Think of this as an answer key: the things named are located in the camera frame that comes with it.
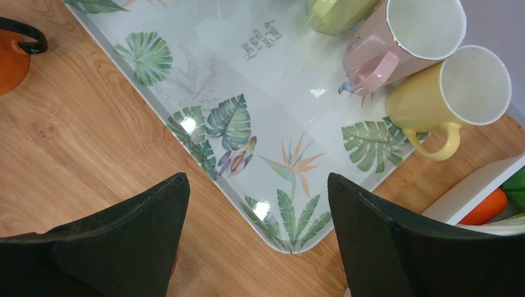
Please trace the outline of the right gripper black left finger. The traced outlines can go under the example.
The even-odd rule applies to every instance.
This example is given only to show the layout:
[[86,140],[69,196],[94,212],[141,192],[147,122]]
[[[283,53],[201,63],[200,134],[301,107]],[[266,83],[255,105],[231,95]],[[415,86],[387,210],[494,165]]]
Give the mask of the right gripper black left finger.
[[1,239],[2,296],[165,296],[188,208],[177,173],[46,233]]

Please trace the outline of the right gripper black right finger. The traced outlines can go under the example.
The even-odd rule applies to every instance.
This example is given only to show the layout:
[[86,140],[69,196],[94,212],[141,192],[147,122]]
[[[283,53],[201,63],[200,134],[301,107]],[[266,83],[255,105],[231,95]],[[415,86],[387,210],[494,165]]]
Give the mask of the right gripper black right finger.
[[524,236],[451,226],[337,173],[328,199],[350,296],[523,296]]

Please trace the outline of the pale yellow mug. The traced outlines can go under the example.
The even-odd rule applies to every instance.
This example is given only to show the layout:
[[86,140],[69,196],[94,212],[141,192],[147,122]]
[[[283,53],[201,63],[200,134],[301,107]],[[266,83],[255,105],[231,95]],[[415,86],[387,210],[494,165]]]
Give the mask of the pale yellow mug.
[[[416,151],[433,161],[458,149],[460,129],[500,119],[511,101],[510,74],[503,61],[479,45],[466,45],[447,59],[403,80],[386,101],[386,112]],[[441,149],[429,152],[417,133],[446,133]]]

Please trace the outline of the pink mug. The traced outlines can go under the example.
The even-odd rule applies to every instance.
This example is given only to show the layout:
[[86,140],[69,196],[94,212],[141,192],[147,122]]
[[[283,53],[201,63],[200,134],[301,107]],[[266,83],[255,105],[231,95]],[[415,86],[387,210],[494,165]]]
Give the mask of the pink mug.
[[451,56],[466,34],[456,0],[384,1],[349,43],[341,89],[366,96]]

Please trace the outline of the orange mug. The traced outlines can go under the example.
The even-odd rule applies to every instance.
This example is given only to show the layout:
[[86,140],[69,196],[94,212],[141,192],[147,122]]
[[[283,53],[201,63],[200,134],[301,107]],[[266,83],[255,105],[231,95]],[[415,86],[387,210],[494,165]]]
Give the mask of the orange mug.
[[48,50],[48,40],[39,29],[1,17],[1,93],[18,86],[26,76],[30,57]]

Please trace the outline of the light green faceted mug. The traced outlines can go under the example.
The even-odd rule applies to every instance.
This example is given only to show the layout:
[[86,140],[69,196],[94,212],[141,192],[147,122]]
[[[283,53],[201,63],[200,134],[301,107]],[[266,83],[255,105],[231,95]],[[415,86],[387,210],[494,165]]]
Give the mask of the light green faceted mug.
[[307,0],[306,22],[317,32],[338,35],[366,19],[380,0]]

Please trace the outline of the white vegetable tub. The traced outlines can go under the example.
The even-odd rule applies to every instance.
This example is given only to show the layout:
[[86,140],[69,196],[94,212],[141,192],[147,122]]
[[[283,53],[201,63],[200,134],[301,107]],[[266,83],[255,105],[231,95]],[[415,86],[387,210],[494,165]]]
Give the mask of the white vegetable tub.
[[492,191],[524,166],[524,154],[499,160],[474,171],[422,212],[424,217],[463,229],[497,236],[523,235],[521,226],[459,224]]

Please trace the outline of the orange toy pumpkin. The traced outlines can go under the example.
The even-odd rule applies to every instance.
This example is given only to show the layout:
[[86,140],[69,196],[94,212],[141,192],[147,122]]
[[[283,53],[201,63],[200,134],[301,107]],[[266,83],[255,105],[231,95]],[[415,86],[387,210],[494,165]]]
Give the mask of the orange toy pumpkin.
[[462,225],[483,225],[502,213],[508,205],[508,198],[500,188],[496,188],[478,206],[471,210],[460,222]]

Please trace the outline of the white napa cabbage toy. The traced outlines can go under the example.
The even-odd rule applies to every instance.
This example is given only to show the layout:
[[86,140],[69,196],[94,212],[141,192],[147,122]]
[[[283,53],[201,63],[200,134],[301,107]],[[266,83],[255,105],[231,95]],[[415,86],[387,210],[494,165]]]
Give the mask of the white napa cabbage toy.
[[490,223],[492,226],[521,226],[524,225],[524,213],[514,215],[512,217]]

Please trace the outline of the green bok choy toy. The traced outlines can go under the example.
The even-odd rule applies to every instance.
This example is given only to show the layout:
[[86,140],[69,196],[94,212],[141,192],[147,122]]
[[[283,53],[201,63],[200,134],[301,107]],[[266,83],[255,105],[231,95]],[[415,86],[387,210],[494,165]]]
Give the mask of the green bok choy toy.
[[501,185],[501,189],[506,194],[507,198],[524,210],[524,167],[509,177]]

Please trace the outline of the leaf pattern tray mat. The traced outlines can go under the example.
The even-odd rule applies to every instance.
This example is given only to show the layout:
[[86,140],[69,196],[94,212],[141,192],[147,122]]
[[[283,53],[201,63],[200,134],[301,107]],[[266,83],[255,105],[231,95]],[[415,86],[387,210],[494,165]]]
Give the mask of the leaf pattern tray mat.
[[333,228],[326,180],[375,189],[413,151],[391,87],[341,89],[351,33],[306,24],[304,1],[66,1],[65,6],[273,249]]

